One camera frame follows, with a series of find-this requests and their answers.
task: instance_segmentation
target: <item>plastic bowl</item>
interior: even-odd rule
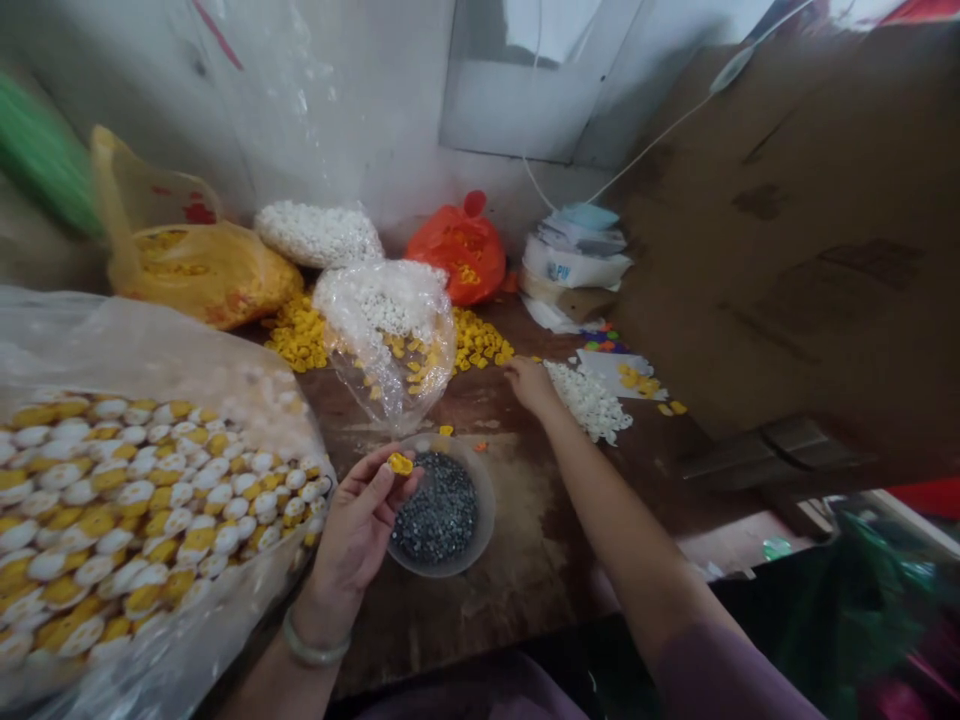
[[[454,558],[438,565],[423,565],[413,561],[393,543],[387,545],[390,557],[412,573],[423,577],[441,578],[462,573],[473,565],[477,558],[483,555],[490,538],[493,537],[493,520],[497,514],[497,499],[493,493],[493,483],[480,456],[468,445],[456,438],[423,433],[407,438],[400,443],[401,452],[442,452],[463,465],[470,476],[470,481],[477,491],[477,524],[473,531],[473,538],[467,549]]]

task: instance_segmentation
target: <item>table surface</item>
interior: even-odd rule
[[[478,310],[518,354],[565,361],[582,347],[576,335],[537,326],[508,296]],[[642,354],[643,349],[631,348]],[[366,452],[385,442],[330,369],[300,376],[331,460],[342,477]],[[656,403],[626,400],[633,426],[607,457],[701,567],[743,570],[764,561],[773,536],[802,545],[754,494],[707,495],[688,487],[676,458],[709,445],[689,415],[664,417]],[[542,429],[517,403],[501,370],[476,368],[454,377],[420,432],[452,425],[482,456],[493,479],[497,515],[493,538],[465,573],[443,580],[415,576],[387,557],[367,592],[336,695],[347,697],[596,619],[610,612],[598,600],[596,562],[563,489]]]

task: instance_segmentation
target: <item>bracelet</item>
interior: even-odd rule
[[[292,617],[293,605],[287,608],[287,612],[283,616],[283,639],[298,662],[309,667],[330,667],[343,660],[350,649],[351,634],[347,634],[347,639],[333,650],[312,648],[297,635],[297,631],[293,627]]]

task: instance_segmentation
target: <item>yellow plastic bag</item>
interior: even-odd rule
[[[302,292],[297,268],[224,220],[219,198],[200,178],[147,165],[100,126],[90,152],[117,295],[229,330]]]

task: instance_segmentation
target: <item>red plastic bag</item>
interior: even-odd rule
[[[493,224],[480,217],[487,196],[467,193],[463,207],[444,205],[407,245],[406,258],[450,274],[447,294],[454,305],[475,305],[493,295],[507,271],[507,258]]]

